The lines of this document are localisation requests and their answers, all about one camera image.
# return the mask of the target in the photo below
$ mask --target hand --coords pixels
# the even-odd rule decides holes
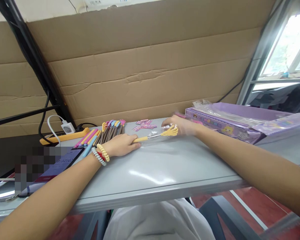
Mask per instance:
[[[176,115],[164,120],[161,126],[164,127],[169,124],[177,125],[178,135],[195,135],[197,128],[200,126],[198,123],[191,122]]]
[[[141,143],[131,144],[136,138],[138,138],[136,134],[120,134],[112,138],[110,141],[102,144],[102,146],[109,157],[121,157],[141,147]]]

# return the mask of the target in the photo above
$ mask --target white cable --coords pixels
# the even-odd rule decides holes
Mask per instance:
[[[53,116],[57,116],[57,117],[61,118],[62,121],[65,121],[65,120],[64,120],[62,117],[60,117],[59,115],[56,115],[56,114],[51,115],[50,117],[48,117],[48,120],[47,120],[47,123],[48,123],[48,126],[49,126],[51,132],[52,132],[53,135],[58,139],[59,145],[60,145],[60,147],[61,147],[61,141],[60,141],[59,137],[56,135],[56,133],[54,132],[54,130],[52,129],[52,127],[51,127],[51,125],[50,125],[50,118],[53,117]]]
[[[14,178],[0,178],[0,181],[14,181]]]

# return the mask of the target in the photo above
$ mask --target power adapter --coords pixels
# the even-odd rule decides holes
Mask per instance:
[[[62,121],[62,129],[66,134],[71,134],[71,133],[75,133],[76,130],[74,129],[72,123],[68,123],[67,121]]]

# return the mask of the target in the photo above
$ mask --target yellow power strip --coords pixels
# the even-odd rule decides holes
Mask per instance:
[[[71,133],[71,134],[66,134],[66,135],[61,135],[58,136],[60,141],[67,141],[67,140],[71,140],[71,139],[75,139],[75,138],[80,138],[80,137],[84,137],[85,135],[87,135],[90,132],[89,128],[85,128],[83,131],[81,132],[77,132],[77,133]],[[44,136],[46,139],[48,139],[50,142],[56,143],[58,142],[58,139],[56,137],[52,137],[49,138],[52,134]],[[43,138],[40,139],[40,143],[42,145],[48,145],[49,143],[44,140]]]

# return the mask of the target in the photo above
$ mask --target yellow spiral bracelet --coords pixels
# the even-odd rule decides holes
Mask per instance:
[[[98,143],[98,144],[97,144],[97,148],[100,149],[100,151],[101,151],[102,154],[104,155],[104,157],[105,157],[105,159],[107,160],[107,162],[109,162],[109,161],[110,161],[110,158],[109,158],[109,156],[108,156],[106,150],[104,150],[103,146],[102,146],[101,144]]]

